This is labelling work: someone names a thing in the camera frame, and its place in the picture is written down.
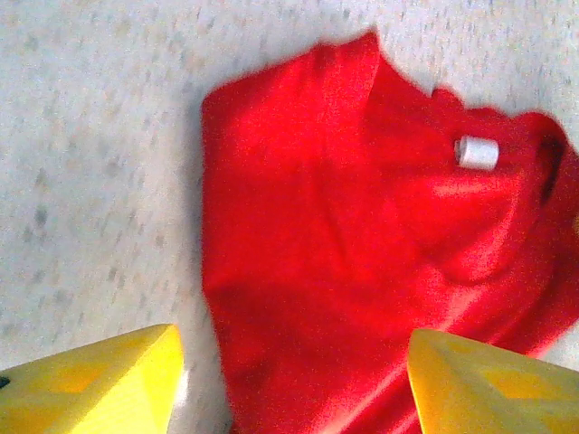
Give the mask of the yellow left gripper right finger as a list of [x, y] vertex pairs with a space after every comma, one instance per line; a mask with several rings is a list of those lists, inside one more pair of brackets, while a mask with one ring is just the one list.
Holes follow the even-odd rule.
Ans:
[[578, 373], [430, 329], [407, 371], [424, 433], [575, 433]]

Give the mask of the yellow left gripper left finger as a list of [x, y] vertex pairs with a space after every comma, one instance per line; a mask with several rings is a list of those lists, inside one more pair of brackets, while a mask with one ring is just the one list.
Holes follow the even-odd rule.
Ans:
[[1, 372], [1, 431], [165, 433], [183, 368], [173, 324], [11, 367]]

